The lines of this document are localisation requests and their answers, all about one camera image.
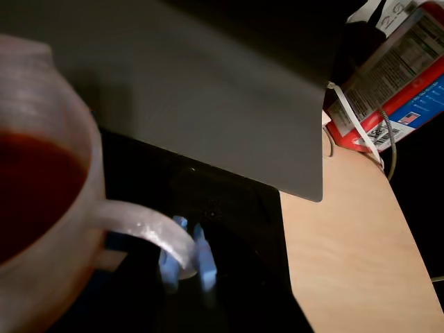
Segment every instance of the nutrition label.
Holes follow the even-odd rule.
[[[423,12],[419,21],[345,91],[358,120],[374,113],[443,54],[444,30]],[[342,136],[354,128],[339,101],[328,113]]]

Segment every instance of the american flag logo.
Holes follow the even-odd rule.
[[[417,119],[420,116],[420,114],[417,114],[415,112],[410,112],[400,120],[398,120],[398,123],[401,123],[403,125],[409,125],[413,120]]]

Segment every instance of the mug handle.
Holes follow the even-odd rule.
[[[194,240],[176,222],[150,208],[117,200],[103,200],[95,208],[96,227],[129,234],[170,253],[183,268],[191,266]]]

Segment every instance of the barcode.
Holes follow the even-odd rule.
[[[392,128],[391,131],[393,133],[393,136],[397,135],[400,132],[400,130],[397,130],[396,128]],[[375,146],[381,146],[388,139],[390,139],[390,135],[388,133],[382,135],[378,140],[376,140]]]

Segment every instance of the white cable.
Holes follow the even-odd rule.
[[[352,121],[353,125],[355,126],[356,130],[358,131],[359,135],[361,135],[364,142],[367,144],[367,147],[371,150],[372,154],[375,156],[376,160],[381,164],[382,168],[384,169],[384,161],[379,156],[379,153],[377,152],[377,148],[373,141],[368,137],[366,131],[362,128],[361,123],[359,122],[358,118],[356,118],[355,113],[353,112],[352,107],[348,103],[347,97],[345,97],[344,93],[342,92],[342,89],[334,84],[333,82],[328,83],[327,88],[334,89],[336,92],[336,95],[338,95],[339,101],[341,102],[342,108],[345,110],[345,113],[347,113],[348,117]]]

